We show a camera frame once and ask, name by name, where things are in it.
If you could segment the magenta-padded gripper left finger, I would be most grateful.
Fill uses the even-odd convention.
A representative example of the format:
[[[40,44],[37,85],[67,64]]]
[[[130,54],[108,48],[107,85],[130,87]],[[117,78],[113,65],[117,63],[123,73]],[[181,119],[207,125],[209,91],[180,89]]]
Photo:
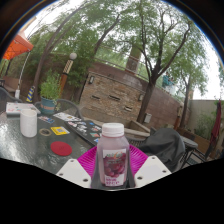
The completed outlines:
[[[91,186],[95,170],[97,147],[93,147],[78,159],[69,159],[57,172],[57,176],[84,188]]]

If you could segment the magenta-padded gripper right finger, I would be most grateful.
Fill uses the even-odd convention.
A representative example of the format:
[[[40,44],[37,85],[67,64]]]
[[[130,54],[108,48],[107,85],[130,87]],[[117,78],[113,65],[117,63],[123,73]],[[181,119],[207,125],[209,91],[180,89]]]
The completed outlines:
[[[140,188],[157,181],[171,172],[155,155],[147,156],[135,146],[130,146],[128,181],[131,188]]]

